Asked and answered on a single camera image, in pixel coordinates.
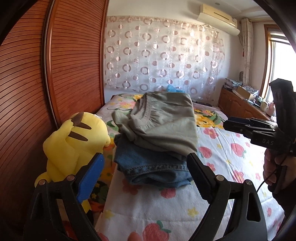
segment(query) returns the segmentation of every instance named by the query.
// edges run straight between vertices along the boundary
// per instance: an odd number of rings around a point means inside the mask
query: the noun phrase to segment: sheer curtain
[[[242,35],[244,41],[244,85],[250,84],[250,64],[253,56],[253,25],[247,19],[242,19]]]
[[[107,17],[105,88],[155,91],[168,84],[210,103],[224,60],[209,25],[144,16]]]

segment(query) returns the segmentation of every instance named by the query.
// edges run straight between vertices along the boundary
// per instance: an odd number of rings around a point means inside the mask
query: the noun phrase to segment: human hand
[[[283,159],[285,158],[286,154],[281,154],[278,156],[273,156],[269,149],[266,149],[265,151],[265,157],[264,157],[264,166],[263,166],[263,178],[266,179],[275,169],[276,164],[280,164]],[[285,159],[285,161],[282,163],[282,166],[287,166],[287,172],[285,176],[285,180],[281,186],[281,189],[285,189],[287,186],[289,186],[295,179],[296,179],[296,157],[288,155]],[[265,181],[268,185],[272,185],[273,183],[276,183],[276,175],[271,175],[270,178],[268,178]]]

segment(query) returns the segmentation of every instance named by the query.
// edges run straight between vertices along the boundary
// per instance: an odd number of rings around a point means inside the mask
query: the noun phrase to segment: slatted wooden panel
[[[52,33],[51,59],[61,121],[101,106],[100,37],[106,0],[60,0]]]
[[[0,213],[23,227],[36,177],[45,171],[43,141],[54,130],[40,66],[48,0],[39,0],[0,46]]]

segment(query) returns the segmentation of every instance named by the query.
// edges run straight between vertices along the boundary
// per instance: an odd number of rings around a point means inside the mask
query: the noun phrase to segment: folded gray shirt
[[[196,122],[188,94],[148,92],[128,115],[114,111],[112,117],[119,132],[137,146],[165,151],[180,160],[197,151]]]

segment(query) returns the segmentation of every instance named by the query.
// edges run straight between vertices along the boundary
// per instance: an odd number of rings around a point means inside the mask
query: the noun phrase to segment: white wall
[[[251,86],[257,90],[260,90],[264,67],[265,67],[265,32],[264,24],[275,24],[270,23],[254,23],[254,48],[253,48],[253,59],[251,62]]]
[[[200,4],[192,0],[110,0],[108,16],[136,15],[159,18],[176,19],[194,24],[203,24],[197,21]],[[217,77],[215,89],[215,101],[217,102],[220,90],[225,78],[238,79],[242,69],[242,45],[238,36],[232,36],[226,32],[219,31],[223,39],[225,60],[221,72]],[[105,89],[105,102],[112,95],[119,94],[121,90]]]

